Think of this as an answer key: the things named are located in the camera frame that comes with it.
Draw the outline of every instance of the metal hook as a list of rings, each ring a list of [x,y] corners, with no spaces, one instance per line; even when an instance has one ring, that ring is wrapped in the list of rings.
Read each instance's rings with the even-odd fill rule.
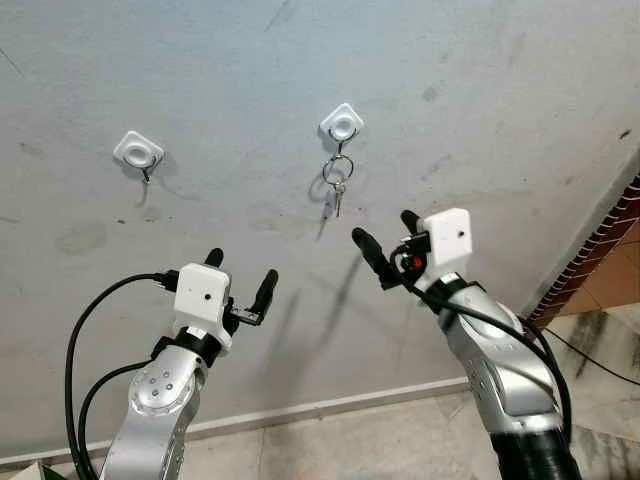
[[[140,171],[142,172],[142,176],[144,177],[144,183],[146,183],[147,185],[149,183],[151,183],[151,174],[153,173],[153,171],[156,169],[156,167],[158,166],[158,157],[156,157],[155,155],[153,157],[151,157],[151,165],[149,165],[148,167],[144,167],[141,168]]]
[[[331,127],[329,127],[328,133],[329,133],[329,136],[331,137],[331,140],[333,140],[334,142],[336,142],[338,144],[338,155],[341,155],[342,154],[342,146],[358,134],[358,129],[354,128],[353,129],[353,133],[351,135],[349,135],[348,138],[345,138],[344,140],[338,140],[333,135],[333,132],[331,131]]]

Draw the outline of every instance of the white adhesive hook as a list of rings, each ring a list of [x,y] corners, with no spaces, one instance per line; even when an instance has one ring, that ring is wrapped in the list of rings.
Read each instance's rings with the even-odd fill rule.
[[[130,130],[113,150],[113,156],[133,168],[145,170],[162,159],[164,150],[138,132]]]
[[[344,142],[356,136],[364,121],[348,103],[339,105],[320,122],[320,130],[336,142]]]

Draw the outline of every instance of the tiled floor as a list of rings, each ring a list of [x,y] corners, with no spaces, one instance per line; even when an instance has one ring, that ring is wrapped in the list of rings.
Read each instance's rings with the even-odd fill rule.
[[[586,280],[560,315],[640,302],[640,223],[636,223],[603,260],[587,263],[597,262],[601,262],[600,265],[588,278],[583,277]]]
[[[557,318],[550,328],[610,368],[640,379],[640,305]],[[640,388],[550,338],[569,382],[572,450],[585,479],[640,478]],[[70,465],[58,465],[68,475]],[[0,474],[0,480],[9,478]],[[191,442],[181,478],[233,480],[477,479],[499,473],[468,392]]]

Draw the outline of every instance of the cable connector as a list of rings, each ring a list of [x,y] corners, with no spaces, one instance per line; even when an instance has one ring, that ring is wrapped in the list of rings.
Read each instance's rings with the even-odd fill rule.
[[[178,276],[179,272],[177,270],[167,270],[164,273],[158,273],[158,278],[156,282],[164,287],[165,290],[169,292],[176,293],[178,289]]]
[[[174,344],[173,338],[167,337],[167,336],[160,337],[160,340],[156,342],[156,344],[153,347],[153,351],[151,352],[151,355],[150,355],[151,360],[155,360],[156,357],[160,355],[160,352],[162,350],[167,348],[169,345],[173,345],[173,344]]]
[[[429,238],[428,231],[420,232],[410,237],[403,238],[401,241],[405,247],[401,250],[403,253],[410,252],[414,254],[418,253],[424,255],[425,253],[431,251],[431,240]]]

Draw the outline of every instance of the white baseboard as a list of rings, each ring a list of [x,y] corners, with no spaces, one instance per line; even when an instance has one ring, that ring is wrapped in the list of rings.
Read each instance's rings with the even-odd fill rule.
[[[326,400],[323,402],[305,403],[294,407],[277,410],[264,410],[235,417],[221,418],[211,422],[191,425],[187,430],[187,441],[200,440],[216,435],[226,435],[257,428],[270,427],[283,423],[296,422],[309,418],[324,417],[337,413],[359,410],[362,408],[378,407],[391,403],[408,402],[436,395],[446,395],[468,390],[466,377],[439,380],[437,382],[412,385],[410,387],[392,388],[363,395]],[[110,441],[95,442],[87,445],[92,457],[101,457],[107,453]],[[66,463],[71,461],[68,448],[49,450],[45,452],[28,453],[14,457],[0,458],[0,471],[25,468],[35,461],[45,465]]]

